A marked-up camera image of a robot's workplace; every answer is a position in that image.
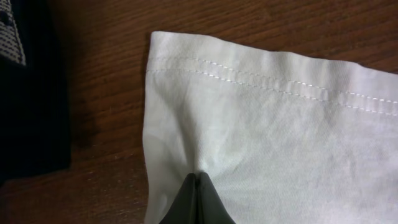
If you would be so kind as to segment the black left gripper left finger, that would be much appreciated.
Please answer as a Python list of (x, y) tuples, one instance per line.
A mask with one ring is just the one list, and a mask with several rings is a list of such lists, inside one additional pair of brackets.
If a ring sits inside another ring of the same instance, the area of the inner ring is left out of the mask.
[(160, 224), (195, 224), (197, 212), (196, 176), (186, 176), (170, 209)]

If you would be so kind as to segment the white t-shirt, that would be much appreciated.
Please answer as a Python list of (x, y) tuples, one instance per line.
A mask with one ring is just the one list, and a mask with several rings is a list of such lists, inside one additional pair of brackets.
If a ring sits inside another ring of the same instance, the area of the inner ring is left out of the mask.
[(153, 32), (146, 223), (206, 172), (236, 223), (396, 223), (397, 75)]

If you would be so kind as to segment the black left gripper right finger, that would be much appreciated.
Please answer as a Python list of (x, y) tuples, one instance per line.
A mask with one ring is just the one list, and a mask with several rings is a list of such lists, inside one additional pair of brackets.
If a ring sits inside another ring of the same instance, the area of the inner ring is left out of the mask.
[(210, 176), (201, 172), (197, 178), (197, 223), (235, 224), (225, 209)]

